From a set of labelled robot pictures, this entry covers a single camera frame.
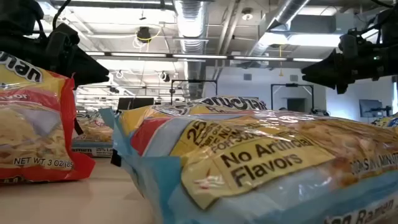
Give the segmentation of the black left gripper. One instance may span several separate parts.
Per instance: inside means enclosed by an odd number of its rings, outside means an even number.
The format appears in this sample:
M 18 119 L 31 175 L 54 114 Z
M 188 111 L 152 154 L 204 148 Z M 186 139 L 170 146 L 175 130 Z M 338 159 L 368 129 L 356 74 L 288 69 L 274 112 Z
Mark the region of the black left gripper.
M 0 34 L 0 51 L 7 52 L 32 65 L 66 77 L 74 77 L 79 86 L 109 81 L 109 70 L 76 45 L 67 51 L 46 51 L 47 39 L 30 39 L 18 35 Z

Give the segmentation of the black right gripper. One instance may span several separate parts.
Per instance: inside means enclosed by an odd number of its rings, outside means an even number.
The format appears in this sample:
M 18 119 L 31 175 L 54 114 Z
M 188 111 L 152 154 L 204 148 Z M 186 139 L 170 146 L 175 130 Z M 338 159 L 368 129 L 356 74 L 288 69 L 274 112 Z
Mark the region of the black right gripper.
M 346 93 L 349 84 L 338 82 L 339 74 L 335 65 L 335 60 L 340 58 L 341 54 L 334 49 L 327 58 L 301 69 L 302 80 L 316 84 L 336 84 L 338 95 Z M 377 81 L 381 77 L 398 75 L 398 41 L 390 44 L 358 44 L 356 55 L 343 54 L 342 72 L 353 82 L 367 78 Z

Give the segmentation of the light blue Maruchan ramen pack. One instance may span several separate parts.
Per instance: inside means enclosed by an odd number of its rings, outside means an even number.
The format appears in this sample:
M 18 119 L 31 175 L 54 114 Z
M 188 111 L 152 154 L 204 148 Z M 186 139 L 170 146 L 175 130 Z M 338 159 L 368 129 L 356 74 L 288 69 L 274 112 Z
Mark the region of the light blue Maruchan ramen pack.
M 83 131 L 72 140 L 72 151 L 90 157 L 108 157 L 113 154 L 113 130 L 105 125 L 98 112 L 77 113 L 76 120 Z
M 398 133 L 212 97 L 100 114 L 157 224 L 398 224 Z

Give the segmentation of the red Maruchan ramen pack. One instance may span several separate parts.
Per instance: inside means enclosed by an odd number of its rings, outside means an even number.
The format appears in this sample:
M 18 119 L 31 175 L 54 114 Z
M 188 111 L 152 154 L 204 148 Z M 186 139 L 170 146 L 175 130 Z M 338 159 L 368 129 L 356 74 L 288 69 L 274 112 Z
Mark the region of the red Maruchan ramen pack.
M 88 178 L 72 151 L 75 82 L 0 51 L 0 185 Z

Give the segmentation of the long ceiling light bar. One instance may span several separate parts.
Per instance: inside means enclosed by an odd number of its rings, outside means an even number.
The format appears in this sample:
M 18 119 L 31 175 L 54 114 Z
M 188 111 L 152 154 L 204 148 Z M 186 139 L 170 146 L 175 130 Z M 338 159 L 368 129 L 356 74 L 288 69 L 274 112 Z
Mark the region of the long ceiling light bar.
M 184 60 L 242 60 L 260 62 L 320 62 L 320 58 L 269 57 L 269 56 L 240 56 L 240 55 L 198 55 L 198 54 L 170 54 L 145 52 L 86 52 L 96 58 L 172 58 Z

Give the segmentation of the black metal frame stand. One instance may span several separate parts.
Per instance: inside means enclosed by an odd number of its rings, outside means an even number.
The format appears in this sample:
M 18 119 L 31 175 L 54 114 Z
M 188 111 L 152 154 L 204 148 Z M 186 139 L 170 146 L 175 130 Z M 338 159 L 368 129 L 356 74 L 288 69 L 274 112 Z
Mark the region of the black metal frame stand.
M 314 86 L 313 85 L 304 85 L 304 84 L 298 84 L 298 83 L 285 83 L 285 84 L 280 84 L 280 83 L 272 83 L 271 84 L 271 109 L 274 109 L 274 94 L 277 93 L 277 90 L 274 91 L 274 87 L 277 86 L 278 89 L 281 87 L 286 87 L 286 88 L 298 88 L 302 87 L 305 89 L 311 96 L 311 109 L 315 108 L 315 95 L 314 95 Z
M 176 80 L 171 80 L 171 88 L 169 90 L 170 92 L 170 104 L 173 105 L 173 96 L 174 96 L 174 83 L 175 82 L 188 82 L 188 83 L 204 83 L 204 82 L 209 82 L 209 83 L 214 83 L 215 84 L 215 95 L 218 95 L 218 81 L 217 80 L 197 80 L 197 79 L 176 79 Z

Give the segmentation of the wall mounted dark screen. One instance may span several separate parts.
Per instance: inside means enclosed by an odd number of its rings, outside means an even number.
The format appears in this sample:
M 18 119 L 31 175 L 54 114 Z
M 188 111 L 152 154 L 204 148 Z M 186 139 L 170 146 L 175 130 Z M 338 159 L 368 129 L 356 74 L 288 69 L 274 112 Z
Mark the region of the wall mounted dark screen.
M 359 100 L 360 116 L 362 118 L 378 118 L 383 116 L 382 101 Z

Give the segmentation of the smooth silver ventilation duct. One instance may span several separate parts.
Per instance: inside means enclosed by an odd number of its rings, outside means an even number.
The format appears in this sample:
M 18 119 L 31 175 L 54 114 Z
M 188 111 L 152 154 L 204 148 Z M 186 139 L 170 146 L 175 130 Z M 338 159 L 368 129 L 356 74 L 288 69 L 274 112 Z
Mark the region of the smooth silver ventilation duct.
M 310 0 L 279 0 L 278 7 L 265 13 L 258 26 L 259 38 L 248 56 L 260 57 L 269 47 L 278 47 L 287 43 L 286 32 L 298 13 Z

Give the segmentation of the ribbed silver ventilation duct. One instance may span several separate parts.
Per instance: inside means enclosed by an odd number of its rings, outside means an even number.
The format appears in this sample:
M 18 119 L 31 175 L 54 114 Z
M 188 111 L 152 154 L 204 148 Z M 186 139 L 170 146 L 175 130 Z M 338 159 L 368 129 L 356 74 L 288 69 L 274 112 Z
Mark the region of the ribbed silver ventilation duct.
M 205 41 L 194 40 L 205 38 L 205 22 L 207 3 L 198 0 L 174 0 L 177 13 L 178 34 L 183 37 L 180 40 L 181 52 L 183 54 L 201 55 L 205 53 Z M 186 80 L 204 80 L 205 71 L 203 62 L 185 61 L 184 75 Z M 202 83 L 188 83 L 185 85 L 184 95 L 188 100 L 202 97 Z

